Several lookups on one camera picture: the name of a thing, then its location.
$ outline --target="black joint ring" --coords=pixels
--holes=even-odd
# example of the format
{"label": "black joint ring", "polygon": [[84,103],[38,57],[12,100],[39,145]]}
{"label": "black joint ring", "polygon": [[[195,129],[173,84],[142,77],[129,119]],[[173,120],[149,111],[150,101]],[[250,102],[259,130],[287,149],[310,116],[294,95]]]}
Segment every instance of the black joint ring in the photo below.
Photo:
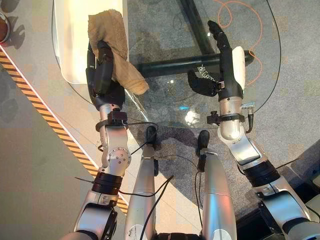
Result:
{"label": "black joint ring", "polygon": [[241,114],[228,114],[219,117],[220,122],[231,121],[231,120],[240,120],[241,123],[245,121],[245,116]]}

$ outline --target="yellow and black hazard stripe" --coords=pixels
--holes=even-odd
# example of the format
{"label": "yellow and black hazard stripe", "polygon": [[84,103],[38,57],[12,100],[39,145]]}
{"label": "yellow and black hazard stripe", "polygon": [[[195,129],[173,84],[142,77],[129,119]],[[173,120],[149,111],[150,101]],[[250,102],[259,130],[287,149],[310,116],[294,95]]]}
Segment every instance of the yellow and black hazard stripe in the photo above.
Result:
{"label": "yellow and black hazard stripe", "polygon": [[[35,109],[45,119],[52,130],[58,135],[73,155],[82,163],[83,167],[95,178],[98,170],[96,166],[90,161],[88,156],[81,150],[80,146],[72,139],[70,134],[65,131],[61,123],[59,123],[56,116],[54,116],[44,104],[44,102],[38,97],[37,93],[32,89],[31,85],[21,76],[17,68],[13,65],[11,60],[7,57],[5,52],[0,48],[0,64],[11,76],[15,84],[21,89],[23,94],[32,103]],[[128,204],[120,196],[117,202],[117,206],[124,214],[128,212]]]}

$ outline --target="white label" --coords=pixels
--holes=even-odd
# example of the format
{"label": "white label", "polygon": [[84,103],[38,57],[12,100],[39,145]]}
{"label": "white label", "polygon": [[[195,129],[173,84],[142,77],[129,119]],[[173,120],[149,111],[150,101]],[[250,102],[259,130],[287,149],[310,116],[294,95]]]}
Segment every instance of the white label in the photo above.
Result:
{"label": "white label", "polygon": [[224,229],[216,229],[213,232],[212,240],[232,240],[229,233]]}

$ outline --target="striped floor edge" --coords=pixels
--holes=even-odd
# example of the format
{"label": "striped floor edge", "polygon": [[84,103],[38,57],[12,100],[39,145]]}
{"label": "striped floor edge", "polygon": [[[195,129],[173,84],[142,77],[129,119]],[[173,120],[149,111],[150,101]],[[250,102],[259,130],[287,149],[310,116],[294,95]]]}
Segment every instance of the striped floor edge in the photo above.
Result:
{"label": "striped floor edge", "polygon": [[[48,108],[45,102],[40,98],[26,78],[23,77],[22,73],[18,70],[10,57],[4,52],[2,46],[0,46],[0,64],[11,76],[12,80],[21,89],[23,94],[28,98],[39,114],[52,128],[52,130],[79,160],[83,167],[95,178],[98,173],[98,166],[93,164],[93,161],[90,159],[89,155],[84,151],[81,145],[74,139],[74,137],[72,137],[72,135],[62,125],[58,118]],[[120,194],[117,201],[117,206],[125,215],[127,215],[128,202]]]}

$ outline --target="white panel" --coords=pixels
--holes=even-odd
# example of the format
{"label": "white panel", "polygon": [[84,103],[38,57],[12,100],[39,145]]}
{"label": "white panel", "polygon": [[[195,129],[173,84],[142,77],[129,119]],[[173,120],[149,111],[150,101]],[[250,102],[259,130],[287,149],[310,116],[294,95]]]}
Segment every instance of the white panel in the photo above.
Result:
{"label": "white panel", "polygon": [[88,15],[109,9],[124,15],[128,41],[127,0],[55,0],[55,23],[60,68],[63,78],[72,84],[86,84]]}

